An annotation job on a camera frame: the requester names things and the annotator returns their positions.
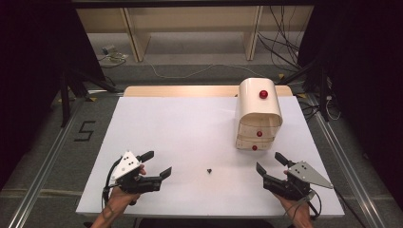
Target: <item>wooden cabinet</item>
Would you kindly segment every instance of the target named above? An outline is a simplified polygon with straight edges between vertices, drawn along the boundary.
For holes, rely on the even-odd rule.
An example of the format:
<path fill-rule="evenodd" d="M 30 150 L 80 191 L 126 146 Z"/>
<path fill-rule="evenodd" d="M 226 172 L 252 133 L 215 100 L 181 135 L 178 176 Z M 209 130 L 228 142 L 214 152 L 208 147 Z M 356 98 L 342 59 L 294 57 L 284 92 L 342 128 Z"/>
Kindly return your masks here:
<path fill-rule="evenodd" d="M 245 58 L 253 60 L 260 31 L 301 31 L 312 7 L 197 7 L 77 9 L 87 33 L 126 33 L 134 58 L 144 58 L 152 32 L 236 31 L 243 34 Z"/>

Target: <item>human hand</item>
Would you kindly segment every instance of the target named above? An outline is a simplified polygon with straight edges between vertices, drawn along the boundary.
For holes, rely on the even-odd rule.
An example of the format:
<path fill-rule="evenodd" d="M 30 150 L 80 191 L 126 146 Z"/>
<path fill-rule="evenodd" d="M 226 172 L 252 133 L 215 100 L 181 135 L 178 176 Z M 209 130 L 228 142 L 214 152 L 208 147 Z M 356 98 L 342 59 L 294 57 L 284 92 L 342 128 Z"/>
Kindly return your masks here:
<path fill-rule="evenodd" d="M 143 164 L 140 165 L 140 174 L 142 175 L 146 174 Z M 95 219 L 91 227 L 92 228 L 110 227 L 113 221 L 125 211 L 127 205 L 132 201 L 138 200 L 140 195 L 141 195 L 140 193 L 129 194 L 122 191 L 120 187 L 114 187 L 105 208 L 100 213 L 100 215 Z"/>
<path fill-rule="evenodd" d="M 288 218 L 293 222 L 297 228 L 314 227 L 311 222 L 311 215 L 309 213 L 309 205 L 306 201 L 297 202 L 288 200 L 275 193 L 273 195 L 279 200 L 282 207 L 286 211 Z"/>
<path fill-rule="evenodd" d="M 143 164 L 140 165 L 140 174 L 146 174 Z M 114 187 L 112 193 L 110 194 L 110 200 L 117 201 L 126 208 L 130 202 L 138 200 L 140 195 L 140 193 L 128 194 L 122 191 L 120 187 Z"/>

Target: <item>wooden drawer unit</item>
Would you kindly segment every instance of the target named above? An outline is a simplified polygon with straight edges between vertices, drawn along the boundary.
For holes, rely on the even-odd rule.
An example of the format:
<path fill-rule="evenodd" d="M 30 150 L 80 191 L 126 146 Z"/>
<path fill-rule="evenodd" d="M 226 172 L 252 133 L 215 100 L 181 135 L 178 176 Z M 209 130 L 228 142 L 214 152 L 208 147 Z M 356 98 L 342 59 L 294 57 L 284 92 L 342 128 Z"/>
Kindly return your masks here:
<path fill-rule="evenodd" d="M 282 124 L 274 83 L 249 78 L 240 84 L 236 110 L 236 147 L 270 149 Z"/>

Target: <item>white table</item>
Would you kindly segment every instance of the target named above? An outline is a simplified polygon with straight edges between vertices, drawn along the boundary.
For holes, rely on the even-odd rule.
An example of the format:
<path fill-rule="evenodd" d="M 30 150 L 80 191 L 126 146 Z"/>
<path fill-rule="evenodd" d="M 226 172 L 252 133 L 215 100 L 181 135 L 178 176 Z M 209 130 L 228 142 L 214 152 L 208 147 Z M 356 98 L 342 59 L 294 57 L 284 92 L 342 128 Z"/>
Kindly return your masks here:
<path fill-rule="evenodd" d="M 172 166 L 161 191 L 143 194 L 126 215 L 140 218 L 282 217 L 278 200 L 263 189 L 259 162 L 279 179 L 285 169 L 275 160 L 280 152 L 293 162 L 307 161 L 329 179 L 295 97 L 278 97 L 283 125 L 268 151 L 235 147 L 234 97 L 123 97 L 113 114 L 104 143 L 86 184 L 77 213 L 101 212 L 101 192 L 107 173 L 129 149 L 135 155 L 154 150 L 145 163 L 147 176 Z M 322 218 L 344 212 L 334 190 L 312 185 L 322 200 Z M 317 198 L 313 205 L 318 209 Z"/>

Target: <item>red knob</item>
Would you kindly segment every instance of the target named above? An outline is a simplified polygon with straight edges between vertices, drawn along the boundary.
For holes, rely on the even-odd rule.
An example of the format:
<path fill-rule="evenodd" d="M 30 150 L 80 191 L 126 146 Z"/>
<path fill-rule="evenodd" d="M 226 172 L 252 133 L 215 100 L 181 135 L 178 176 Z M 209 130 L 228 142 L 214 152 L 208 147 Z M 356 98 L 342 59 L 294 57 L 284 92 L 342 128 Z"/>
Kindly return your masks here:
<path fill-rule="evenodd" d="M 269 93 L 268 93 L 266 90 L 262 90 L 262 91 L 259 93 L 259 96 L 260 96 L 262 99 L 266 99 L 267 96 L 269 96 Z"/>

